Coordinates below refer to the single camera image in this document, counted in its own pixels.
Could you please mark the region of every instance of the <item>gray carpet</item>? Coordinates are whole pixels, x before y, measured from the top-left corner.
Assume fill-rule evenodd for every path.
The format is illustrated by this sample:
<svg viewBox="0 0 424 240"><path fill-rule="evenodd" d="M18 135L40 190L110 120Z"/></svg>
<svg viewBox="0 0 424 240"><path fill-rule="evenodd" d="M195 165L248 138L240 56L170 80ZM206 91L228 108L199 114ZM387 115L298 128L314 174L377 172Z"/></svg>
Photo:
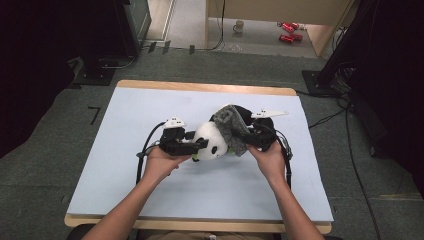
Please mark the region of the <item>gray carpet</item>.
<svg viewBox="0 0 424 240"><path fill-rule="evenodd" d="M114 86L121 79L290 87L306 91L301 70L325 60L161 49L119 69L111 86L66 89L31 138L0 160L0 239L65 239L69 201ZM335 99L301 95L309 124L337 112ZM93 118L100 107L97 119ZM357 117L349 113L352 148L382 239L423 239L424 201L411 176L390 159L374 159ZM344 113L311 129L324 188L333 210L330 235L377 239L350 160Z"/></svg>

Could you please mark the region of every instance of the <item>wrist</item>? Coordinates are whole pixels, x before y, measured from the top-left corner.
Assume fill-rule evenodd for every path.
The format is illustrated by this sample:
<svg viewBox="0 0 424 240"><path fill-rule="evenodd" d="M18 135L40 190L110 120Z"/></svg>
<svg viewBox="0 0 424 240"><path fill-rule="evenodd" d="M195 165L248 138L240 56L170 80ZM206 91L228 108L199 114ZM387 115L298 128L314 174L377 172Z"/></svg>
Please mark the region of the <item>wrist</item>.
<svg viewBox="0 0 424 240"><path fill-rule="evenodd" d="M272 178L267 178L270 187L275 190L276 188L284 187L289 188L289 185L286 182L284 176L276 176Z"/></svg>
<svg viewBox="0 0 424 240"><path fill-rule="evenodd" d="M148 178L148 177L142 177L140 182L137 184L137 186L140 186L140 188L145 189L155 189L157 185L159 185L161 181L156 178Z"/></svg>

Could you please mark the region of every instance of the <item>hand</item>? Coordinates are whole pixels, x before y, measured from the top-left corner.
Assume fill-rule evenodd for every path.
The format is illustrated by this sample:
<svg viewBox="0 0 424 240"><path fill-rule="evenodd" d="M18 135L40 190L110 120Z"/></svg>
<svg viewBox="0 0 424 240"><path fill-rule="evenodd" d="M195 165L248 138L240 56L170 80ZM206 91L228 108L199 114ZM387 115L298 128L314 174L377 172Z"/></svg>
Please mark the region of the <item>hand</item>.
<svg viewBox="0 0 424 240"><path fill-rule="evenodd" d="M178 165L191 156L171 156L159 147L153 147L150 151L147 161L146 169L144 170L141 179L148 179L156 184L159 184L165 177L171 174L172 170L178 169Z"/></svg>
<svg viewBox="0 0 424 240"><path fill-rule="evenodd" d="M249 152L256 158L259 169L269 183L285 182L285 162L280 144L275 141L266 152L259 151L252 145L247 145Z"/></svg>

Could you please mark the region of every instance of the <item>wire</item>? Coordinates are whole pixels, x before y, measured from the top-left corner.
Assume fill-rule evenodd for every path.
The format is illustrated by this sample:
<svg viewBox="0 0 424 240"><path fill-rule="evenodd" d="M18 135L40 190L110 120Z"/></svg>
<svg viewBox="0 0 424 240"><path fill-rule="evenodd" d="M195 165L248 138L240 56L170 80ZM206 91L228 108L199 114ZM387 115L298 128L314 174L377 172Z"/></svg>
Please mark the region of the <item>wire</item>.
<svg viewBox="0 0 424 240"><path fill-rule="evenodd" d="M375 219L374 212L373 212L373 210L371 208L371 203L370 203L370 201L368 199L368 195L367 195L367 193L365 191L364 184L361 181L361 178L360 178L359 173L358 173L358 169L356 167L355 160L353 158L352 141L351 141L351 138L350 138L348 113L349 113L349 111L346 111L345 120L346 120L347 142L348 142L348 145L349 145L350 159L352 161L352 166L353 166L353 170L355 171L356 179L358 180L358 183L359 183L359 186L361 187L361 190L362 190L362 193L364 195L365 201L367 202L367 206L368 206L368 209L370 211L370 215L371 215L371 218L372 218L372 221L373 221L373 224L374 224L374 229L375 229L375 232L377 234L377 239L380 240L381 239L380 230L378 229L377 221Z"/></svg>
<svg viewBox="0 0 424 240"><path fill-rule="evenodd" d="M218 1L217 0L215 0L215 8L216 8L216 12L218 13ZM222 46L222 48L219 49L219 51L222 51L222 49L225 48L225 42L224 42L224 11L225 11L225 8L222 9L221 26L219 25L218 14L216 15L216 23L218 24L218 29L221 31L221 39L222 39L222 43L224 44L224 46Z"/></svg>
<svg viewBox="0 0 424 240"><path fill-rule="evenodd" d="M213 47L211 49L197 49L196 51L213 51L213 50L216 50L219 46L221 46L221 44L224 42L224 16L225 16L225 0L224 0L224 3L222 4L221 28L220 28L220 30L221 30L221 38L219 39L219 41L215 45L215 47Z"/></svg>
<svg viewBox="0 0 424 240"><path fill-rule="evenodd" d="M140 181L140 178L141 178L141 170L143 169L144 157L146 156L146 151L148 149L147 144L149 143L150 138L152 138L152 135L156 132L156 129L158 129L160 126L162 126L164 124L165 124L165 122L161 122L158 125L156 125L156 127L153 128L153 130L150 132L149 136L147 137L146 142L144 143L143 151L137 153L138 167L137 167L136 184Z"/></svg>
<svg viewBox="0 0 424 240"><path fill-rule="evenodd" d="M325 122L328 122L330 119L332 119L333 117L335 117L335 116L339 115L340 113L342 113L342 112L344 112L344 111L346 111L346 109L342 109L342 110L340 110L340 111L336 112L336 113L335 113L335 114L333 114L333 115L330 115L330 116L327 116L327 117L325 117L325 118L322 118L322 119L318 120L318 122L316 122L316 123L314 123L314 124L310 125L308 128L309 128L309 129L311 129L311 128L316 127L316 126L318 126L318 125L321 125L321 124L323 124L323 123L325 123Z"/></svg>
<svg viewBox="0 0 424 240"><path fill-rule="evenodd" d="M290 159L293 156L293 154L291 152L291 148L290 148L289 142L287 141L287 139L284 136L284 134L281 133L278 130L271 129L270 127L268 127L266 125L258 124L258 123L254 123L254 126L265 128L265 129L267 129L269 132L271 132L276 137L278 143L281 146L281 152L282 152L282 154L284 156L284 162L285 162L286 170L287 170L286 171L286 181L287 181L288 186L291 188L292 171L291 171L291 167L290 167ZM281 141L281 139L276 134L277 131L282 135L283 141Z"/></svg>
<svg viewBox="0 0 424 240"><path fill-rule="evenodd" d="M334 39L335 39L336 36L333 35L333 40L331 42L331 47L333 49L333 52L337 48L337 46L339 45L339 43L342 40L342 38L344 37L344 35L345 35L346 31L347 31L347 27L340 27L338 30L341 31L341 32L340 32L339 36L337 37L337 41L334 41Z"/></svg>
<svg viewBox="0 0 424 240"><path fill-rule="evenodd" d="M380 5L380 0L377 1L377 4L375 5L374 15L372 16L370 38L368 40L368 51L371 49L372 32L374 31L375 16L377 15L377 9L379 5Z"/></svg>
<svg viewBox="0 0 424 240"><path fill-rule="evenodd" d="M303 92L300 90L295 90L296 93L298 94L302 94L302 95L306 95L306 96L310 96L310 97L317 97L317 98L338 98L340 97L340 95L320 95L320 94L310 94L307 92Z"/></svg>
<svg viewBox="0 0 424 240"><path fill-rule="evenodd" d="M135 60L135 57L133 57L128 64L125 64L123 66L116 66L116 67L103 67L102 66L101 68L103 68L103 69L122 69L122 68L126 68L129 65L131 65L134 62L134 60Z"/></svg>
<svg viewBox="0 0 424 240"><path fill-rule="evenodd" d="M342 104L340 103L340 99L344 100L347 103L347 105L346 106L342 106ZM337 105L341 109L348 110L349 104L350 104L349 99L346 99L346 98L343 98L343 97L337 98Z"/></svg>

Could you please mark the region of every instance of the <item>wooden table edge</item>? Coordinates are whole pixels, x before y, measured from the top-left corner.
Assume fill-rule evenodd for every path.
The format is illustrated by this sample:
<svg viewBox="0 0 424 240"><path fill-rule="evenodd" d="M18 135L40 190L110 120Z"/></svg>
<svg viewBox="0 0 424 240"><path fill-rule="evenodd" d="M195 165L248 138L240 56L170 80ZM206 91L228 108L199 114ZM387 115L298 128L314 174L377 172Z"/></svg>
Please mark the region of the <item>wooden table edge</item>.
<svg viewBox="0 0 424 240"><path fill-rule="evenodd" d="M182 82L162 82L162 81L124 79L119 81L116 86L122 87L122 88L144 88L144 89L162 89L162 90L178 90L178 91L228 92L228 93L244 93L244 94L297 96L296 91L292 88L258 87L258 86L245 86L245 85L209 84L209 83L182 83Z"/></svg>
<svg viewBox="0 0 424 240"><path fill-rule="evenodd" d="M96 224L102 216L72 215L67 213L64 222L68 227L81 224ZM331 222L314 222L321 234L331 232ZM179 231L215 231L215 232L265 232L284 233L286 228L283 223L269 223L266 221L219 221L219 220L151 220L139 219L134 223L135 229L179 230Z"/></svg>

